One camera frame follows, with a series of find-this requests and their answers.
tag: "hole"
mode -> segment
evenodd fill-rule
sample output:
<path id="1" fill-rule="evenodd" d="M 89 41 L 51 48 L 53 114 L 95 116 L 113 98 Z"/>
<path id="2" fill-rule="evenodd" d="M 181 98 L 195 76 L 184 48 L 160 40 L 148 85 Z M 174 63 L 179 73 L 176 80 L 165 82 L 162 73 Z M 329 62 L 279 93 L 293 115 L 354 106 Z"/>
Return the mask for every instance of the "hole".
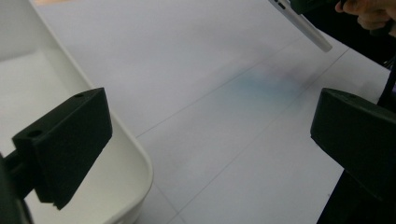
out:
<path id="1" fill-rule="evenodd" d="M 40 131 L 40 130 L 35 130 L 35 131 L 32 131 L 32 132 L 29 132 L 28 134 L 27 134 L 27 136 L 28 137 L 37 137 L 37 136 L 39 136 L 40 134 L 42 134 L 43 132 L 42 131 Z"/>
<path id="2" fill-rule="evenodd" d="M 278 3 L 278 5 L 279 5 L 282 9 L 286 9 L 285 6 L 283 6 L 283 4 Z"/>

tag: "white curved edge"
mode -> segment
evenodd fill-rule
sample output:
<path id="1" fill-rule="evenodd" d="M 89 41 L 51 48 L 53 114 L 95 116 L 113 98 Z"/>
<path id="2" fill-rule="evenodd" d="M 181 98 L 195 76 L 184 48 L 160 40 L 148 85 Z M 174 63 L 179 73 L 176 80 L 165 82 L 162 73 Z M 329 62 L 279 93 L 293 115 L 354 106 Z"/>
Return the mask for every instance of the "white curved edge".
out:
<path id="1" fill-rule="evenodd" d="M 332 45 L 303 15 L 298 15 L 290 6 L 288 0 L 268 0 L 280 13 L 282 13 L 297 29 L 316 44 L 324 52 L 329 52 Z"/>
<path id="2" fill-rule="evenodd" d="M 82 71 L 82 69 L 79 67 L 78 63 L 75 61 L 75 59 L 71 56 L 71 54 L 68 52 L 68 50 L 62 45 L 62 43 L 59 41 L 59 39 L 57 38 L 56 34 L 53 33 L 53 31 L 51 30 L 51 28 L 49 27 L 49 25 L 47 24 L 47 22 L 42 18 L 42 16 L 38 13 L 37 9 L 34 6 L 34 3 L 32 3 L 31 1 L 28 1 L 30 3 L 31 8 L 33 9 L 33 11 L 35 12 L 35 14 L 37 15 L 37 17 L 43 22 L 43 24 L 46 26 L 47 30 L 49 31 L 49 33 L 51 34 L 52 38 L 54 39 L 54 41 L 56 42 L 56 44 L 58 45 L 58 47 L 63 51 L 63 53 L 65 54 L 66 58 L 70 61 L 70 63 L 76 68 L 76 70 L 78 71 L 78 73 L 80 74 L 80 76 L 82 77 L 82 79 L 85 81 L 85 83 L 87 84 L 87 86 L 91 89 L 94 89 L 95 86 L 91 83 L 91 81 L 88 79 L 88 77 L 85 75 L 85 73 Z M 144 158 L 147 167 L 148 167 L 148 187 L 146 188 L 146 190 L 144 192 L 142 192 L 139 197 L 136 197 L 133 201 L 130 202 L 130 204 L 128 206 L 126 206 L 125 208 L 123 208 L 121 211 L 119 211 L 117 214 L 115 214 L 111 219 L 109 219 L 108 221 L 105 222 L 105 224 L 112 224 L 112 223 L 117 223 L 118 221 L 123 220 L 123 217 L 128 215 L 129 213 L 133 212 L 133 210 L 137 210 L 136 214 L 134 216 L 134 219 L 137 219 L 139 212 L 140 212 L 140 208 L 141 205 L 144 201 L 144 199 L 146 198 L 146 196 L 148 195 L 152 183 L 153 183 L 153 179 L 154 179 L 154 171 L 153 171 L 153 167 L 152 167 L 152 161 L 151 158 L 149 157 L 149 154 L 146 152 L 145 149 L 143 149 L 143 147 L 140 145 L 140 143 L 137 141 L 137 139 L 131 134 L 131 132 L 129 131 L 129 129 L 127 129 L 125 127 L 125 125 L 120 122 L 120 118 L 118 117 L 118 115 L 111 109 L 109 108 L 110 111 L 110 115 L 112 117 L 112 119 L 114 121 L 116 121 L 118 123 L 118 125 L 120 125 L 120 128 L 122 129 L 122 131 L 125 133 L 125 135 L 132 141 L 132 143 L 136 146 L 136 149 L 139 151 L 139 153 L 142 155 L 142 157 Z"/>

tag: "finger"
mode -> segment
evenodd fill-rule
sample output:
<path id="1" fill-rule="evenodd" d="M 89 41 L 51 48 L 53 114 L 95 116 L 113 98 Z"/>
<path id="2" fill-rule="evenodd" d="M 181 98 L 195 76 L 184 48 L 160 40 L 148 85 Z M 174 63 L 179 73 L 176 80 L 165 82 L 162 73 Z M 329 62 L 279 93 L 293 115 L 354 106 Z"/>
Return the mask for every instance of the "finger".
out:
<path id="1" fill-rule="evenodd" d="M 338 13 L 344 12 L 341 2 L 338 2 L 337 5 L 335 5 L 335 11 Z"/>
<path id="2" fill-rule="evenodd" d="M 395 6 L 396 1 L 394 0 L 347 0 L 343 10 L 348 14 L 360 15 Z"/>
<path id="3" fill-rule="evenodd" d="M 358 17 L 358 24 L 365 30 L 377 30 L 386 25 L 385 21 L 365 21 Z"/>
<path id="4" fill-rule="evenodd" d="M 371 21 L 371 22 L 379 22 L 379 21 L 388 21 L 390 20 L 390 16 L 385 10 L 377 10 L 371 13 L 364 13 L 359 15 L 360 20 L 363 21 Z"/>

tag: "white plastic tray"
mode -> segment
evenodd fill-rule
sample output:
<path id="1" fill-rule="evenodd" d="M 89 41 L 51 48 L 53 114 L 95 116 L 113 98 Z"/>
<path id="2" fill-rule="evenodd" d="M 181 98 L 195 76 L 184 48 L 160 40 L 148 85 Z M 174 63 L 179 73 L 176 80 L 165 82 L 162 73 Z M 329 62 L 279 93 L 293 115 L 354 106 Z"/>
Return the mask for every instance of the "white plastic tray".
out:
<path id="1" fill-rule="evenodd" d="M 11 138 L 70 96 L 94 88 L 29 0 L 0 1 L 0 151 Z M 26 198 L 35 223 L 132 223 L 152 184 L 145 150 L 112 114 L 113 137 L 62 210 Z"/>

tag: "human hand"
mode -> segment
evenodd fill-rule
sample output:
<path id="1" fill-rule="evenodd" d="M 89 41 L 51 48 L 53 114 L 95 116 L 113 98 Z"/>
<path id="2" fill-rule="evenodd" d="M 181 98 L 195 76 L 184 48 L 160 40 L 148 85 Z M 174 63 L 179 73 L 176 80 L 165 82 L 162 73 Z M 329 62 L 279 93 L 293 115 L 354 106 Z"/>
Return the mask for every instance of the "human hand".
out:
<path id="1" fill-rule="evenodd" d="M 335 11 L 358 16 L 358 24 L 366 30 L 384 27 L 389 20 L 396 21 L 396 0 L 347 0 L 339 2 Z M 396 22 L 389 32 L 396 37 Z"/>

